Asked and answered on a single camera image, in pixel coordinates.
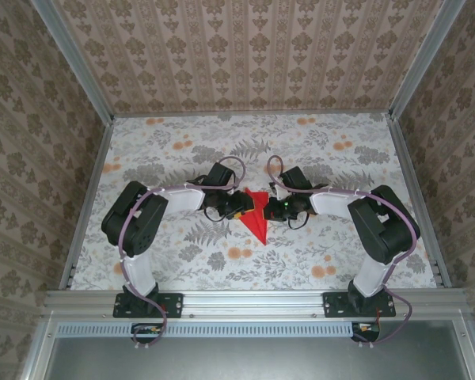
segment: red triangular object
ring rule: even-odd
[[[251,192],[247,188],[246,194],[253,198],[253,211],[247,212],[239,219],[248,227],[250,231],[266,245],[268,234],[268,221],[264,219],[264,207],[268,204],[269,194],[267,192]]]

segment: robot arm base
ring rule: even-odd
[[[384,290],[371,297],[364,297],[354,286],[348,284],[348,291],[330,291],[322,295],[326,318],[342,317],[395,317],[393,298]]]
[[[181,318],[183,311],[182,293],[160,293],[158,284],[155,284],[154,289],[146,297],[157,303],[165,311],[167,318]],[[162,319],[162,315],[153,305],[136,297],[126,287],[123,287],[123,293],[116,295],[112,316],[126,319]]]

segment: damask wallpaper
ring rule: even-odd
[[[388,108],[443,0],[55,0],[114,113]]]
[[[400,119],[451,279],[475,315],[475,0]]]
[[[0,379],[57,288],[103,125],[28,0],[0,1]]]

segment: floral tablecloth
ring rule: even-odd
[[[312,184],[371,190],[389,185],[411,201],[382,114],[183,116],[115,120],[79,257],[73,290],[120,289],[118,252],[101,221],[128,181],[149,187],[181,184],[233,154],[245,161],[242,187],[268,191],[266,161],[282,156]],[[239,165],[226,165],[239,173]],[[210,222],[201,211],[168,215],[145,253],[164,290],[345,288],[365,252],[348,220],[318,215],[300,230],[270,222],[262,245],[238,220]],[[391,287],[435,287],[422,240],[398,265]]]

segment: robotic arm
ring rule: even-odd
[[[180,211],[206,212],[207,208],[213,207],[222,219],[232,219],[253,209],[253,200],[246,193],[220,189],[232,176],[235,178],[234,171],[217,162],[209,174],[188,180],[187,184],[159,189],[141,203],[123,237],[123,250],[127,256],[122,260],[129,277],[129,291],[133,287],[145,297],[151,297],[152,292],[158,291],[151,272],[151,257],[143,253],[151,246],[165,215]],[[132,181],[120,194],[101,226],[109,243],[118,245],[131,209],[147,191],[146,186]]]
[[[235,178],[231,169],[215,163],[209,174],[189,180],[187,184],[154,190],[140,207],[136,206],[138,199],[149,191],[148,188],[136,181],[128,184],[105,216],[102,230],[112,245],[118,245],[120,234],[123,234],[122,247],[126,256],[122,257],[122,264],[127,272],[129,290],[125,292],[131,298],[135,297],[133,290],[141,297],[152,300],[158,294],[158,285],[151,272],[150,255],[143,253],[153,242],[164,215],[195,210],[206,213],[206,209],[213,207],[222,219],[233,219],[253,209],[250,196],[234,191],[238,182],[229,191],[230,187],[226,184],[232,176]],[[297,166],[279,177],[283,183],[272,176],[275,182],[271,186],[275,196],[270,197],[264,208],[265,219],[290,223],[301,212],[306,212],[306,222],[310,215],[351,219],[367,252],[363,266],[348,285],[346,297],[337,296],[329,301],[325,297],[325,305],[329,305],[331,310],[339,310],[338,313],[346,310],[350,316],[376,315],[377,304],[384,299],[385,304],[388,303],[383,284],[392,273],[393,266],[412,246],[412,236],[420,236],[412,216],[392,189],[385,185],[378,186],[370,194],[348,190],[325,191],[323,188],[327,185],[313,187]],[[123,232],[126,220],[135,209],[137,211]]]
[[[329,189],[327,192],[310,192],[327,185],[312,187],[298,166],[279,177],[284,186],[270,184],[276,196],[271,197],[264,208],[264,218],[290,223],[304,211],[306,221],[310,215],[335,215],[352,220],[367,255],[358,274],[348,285],[347,306],[356,314],[376,313],[375,300],[383,294],[383,284],[392,273],[395,260],[412,246],[412,234],[405,221],[389,207],[357,191],[337,193]],[[408,219],[416,238],[420,237],[418,225],[390,187],[381,185],[370,193],[396,207]],[[339,305],[332,306],[341,309],[345,307],[341,303],[346,301],[337,300]]]

